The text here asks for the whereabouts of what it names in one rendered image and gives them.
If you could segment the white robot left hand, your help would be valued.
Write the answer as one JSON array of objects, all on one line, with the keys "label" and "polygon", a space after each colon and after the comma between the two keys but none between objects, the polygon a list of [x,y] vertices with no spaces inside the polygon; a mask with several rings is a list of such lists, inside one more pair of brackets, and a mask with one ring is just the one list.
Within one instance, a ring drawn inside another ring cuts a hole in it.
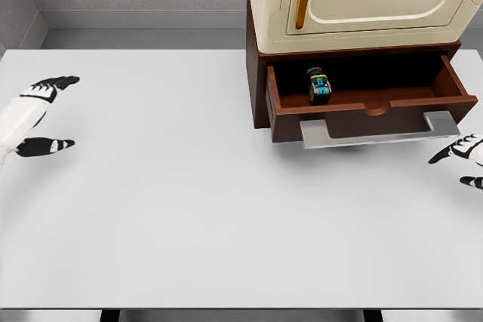
[{"label": "white robot left hand", "polygon": [[27,135],[45,117],[59,93],[79,81],[73,75],[47,78],[32,84],[6,105],[0,112],[0,163],[12,152],[28,158],[51,155],[75,145],[73,140]]}]

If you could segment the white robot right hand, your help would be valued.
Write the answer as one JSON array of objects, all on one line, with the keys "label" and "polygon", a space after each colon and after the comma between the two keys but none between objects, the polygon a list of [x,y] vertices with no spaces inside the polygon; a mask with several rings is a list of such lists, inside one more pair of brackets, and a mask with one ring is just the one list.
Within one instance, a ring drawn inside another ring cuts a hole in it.
[{"label": "white robot right hand", "polygon": [[[434,154],[428,163],[435,164],[452,155],[473,161],[483,167],[483,134],[471,133],[457,139]],[[466,186],[483,190],[483,176],[462,176],[460,182]]]}]

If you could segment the brown wooden cabinet base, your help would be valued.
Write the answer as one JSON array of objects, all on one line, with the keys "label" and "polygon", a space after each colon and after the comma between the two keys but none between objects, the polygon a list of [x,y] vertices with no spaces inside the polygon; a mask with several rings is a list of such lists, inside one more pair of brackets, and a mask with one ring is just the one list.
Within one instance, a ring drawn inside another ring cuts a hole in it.
[{"label": "brown wooden cabinet base", "polygon": [[378,48],[349,48],[328,51],[297,51],[288,53],[265,54],[258,48],[258,41],[254,27],[251,0],[246,0],[246,69],[248,87],[251,98],[251,108],[254,126],[267,128],[269,126],[269,113],[265,101],[266,64],[275,61],[315,60],[322,58],[361,57],[382,54],[415,54],[438,53],[452,59],[461,47],[461,41],[438,44],[416,44],[389,46]]}]

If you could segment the black switch with blue markings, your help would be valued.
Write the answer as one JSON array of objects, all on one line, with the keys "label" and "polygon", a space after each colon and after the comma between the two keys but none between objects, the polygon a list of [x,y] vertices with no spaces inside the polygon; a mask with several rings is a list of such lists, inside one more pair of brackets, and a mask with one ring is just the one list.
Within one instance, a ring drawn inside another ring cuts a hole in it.
[{"label": "black switch with blue markings", "polygon": [[326,74],[320,67],[312,67],[306,72],[309,79],[309,100],[312,106],[323,106],[329,103],[332,90]]}]

